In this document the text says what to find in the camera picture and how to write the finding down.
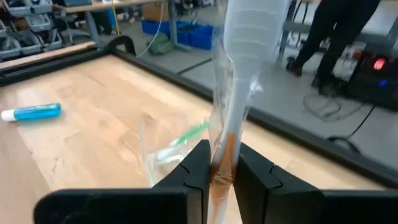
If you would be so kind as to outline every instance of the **green object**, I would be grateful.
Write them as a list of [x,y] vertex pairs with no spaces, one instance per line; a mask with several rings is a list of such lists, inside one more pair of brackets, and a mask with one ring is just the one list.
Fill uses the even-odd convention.
[[176,146],[182,142],[189,140],[190,138],[194,137],[195,135],[201,133],[202,131],[206,130],[209,126],[209,121],[203,121],[200,124],[192,127],[186,133],[182,134],[176,141],[174,141],[171,145]]
[[159,54],[159,55],[169,53],[173,51],[173,49],[174,49],[174,44],[171,43],[171,41],[169,41],[169,38],[163,33],[159,33],[155,37],[155,40],[153,41],[152,45],[149,47],[149,50],[153,54]]

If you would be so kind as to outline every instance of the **person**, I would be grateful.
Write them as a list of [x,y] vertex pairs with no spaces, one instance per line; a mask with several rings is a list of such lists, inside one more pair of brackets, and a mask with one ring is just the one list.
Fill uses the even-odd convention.
[[310,33],[296,58],[290,58],[286,69],[301,77],[302,67],[319,49],[321,42],[330,37],[313,86],[319,94],[329,95],[336,85],[333,69],[347,45],[354,42],[376,11],[381,0],[322,0],[313,18]]

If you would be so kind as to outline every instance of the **wooden surface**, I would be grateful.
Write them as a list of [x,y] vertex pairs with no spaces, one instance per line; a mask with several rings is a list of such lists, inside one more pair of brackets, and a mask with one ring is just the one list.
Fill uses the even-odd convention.
[[[114,2],[115,7],[124,7],[124,6],[132,6],[135,4],[145,4],[145,3],[152,3],[152,2],[160,2],[164,0],[119,0],[118,2]],[[66,13],[74,13],[74,12],[85,12],[85,11],[95,11],[100,9],[111,8],[112,4],[107,3],[104,4],[102,1],[95,1],[89,6],[73,6],[73,7],[66,7],[66,6],[59,6],[53,5],[55,9],[63,10]]]
[[[64,188],[147,186],[139,124],[169,114],[200,120],[211,104],[114,56],[4,87],[0,111],[60,102],[57,119],[0,122],[0,223],[30,224],[43,195]],[[382,187],[246,123],[243,142],[321,189]],[[226,223],[240,223],[231,194]]]
[[23,63],[27,63],[27,62],[32,62],[35,60],[40,60],[43,58],[53,57],[53,56],[60,55],[60,54],[65,54],[68,52],[84,49],[84,48],[91,47],[94,45],[95,45],[95,43],[90,41],[90,42],[86,42],[84,44],[78,44],[78,45],[71,46],[71,47],[65,47],[65,48],[58,49],[58,50],[52,50],[52,51],[49,51],[46,53],[23,57],[23,58],[19,58],[19,59],[7,61],[7,62],[0,62],[0,69],[15,66],[15,65],[20,65]]

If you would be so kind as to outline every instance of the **gray floor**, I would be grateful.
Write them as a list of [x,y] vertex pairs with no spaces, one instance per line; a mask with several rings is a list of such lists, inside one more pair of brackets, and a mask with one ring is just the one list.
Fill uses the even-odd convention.
[[[314,4],[310,6],[306,22],[311,23],[315,8],[316,5]],[[388,33],[397,16],[397,12],[398,2],[382,3],[365,29],[371,32]],[[198,13],[198,21],[202,24],[216,24],[217,13],[215,7],[201,9]],[[302,14],[303,10],[299,12],[297,16],[298,20],[301,20]],[[183,19],[189,21],[191,18],[185,17]],[[136,21],[133,25],[122,23],[121,30],[124,35],[133,38],[138,54],[145,49],[145,43],[152,37],[142,33],[139,21]],[[306,95],[316,93],[315,90],[311,89],[310,83],[321,59],[321,55],[314,56],[306,64],[303,77],[298,79],[288,75],[284,70],[285,58],[289,55],[296,55],[297,52],[298,50],[295,49],[287,49],[282,58],[277,58],[277,52],[275,52],[275,64],[267,68],[259,80],[263,92],[255,96],[252,105],[323,137],[336,134],[345,135],[354,131],[370,110],[370,106],[365,106],[358,113],[335,123],[325,123],[306,112],[303,106],[303,98]],[[142,59],[178,73],[212,56],[213,52],[211,51],[192,49],[189,52],[175,50],[163,56],[145,54],[142,56]],[[339,61],[336,65],[335,73],[349,78],[353,66],[351,62]],[[205,63],[202,66],[183,73],[182,76],[213,88],[215,83],[213,62]],[[317,98],[312,100],[310,104],[312,103],[313,107],[319,107],[327,101],[328,99]],[[342,105],[342,110],[339,114],[346,114],[360,105],[354,101],[343,99],[339,99],[339,101]],[[366,156],[398,169],[398,163],[396,162],[398,158],[398,138],[396,138],[396,133],[398,133],[398,116],[396,113],[377,108],[364,126],[353,136],[352,140],[361,148]]]

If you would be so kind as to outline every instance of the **cardboard box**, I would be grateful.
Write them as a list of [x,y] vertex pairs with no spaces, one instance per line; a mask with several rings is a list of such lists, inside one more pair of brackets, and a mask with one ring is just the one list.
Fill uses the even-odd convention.
[[[144,6],[142,8],[142,16],[144,19],[153,22],[160,21],[160,13],[161,13],[161,6],[159,5],[152,5],[152,6]],[[162,22],[169,21],[169,7],[167,4],[163,5],[163,16]]]

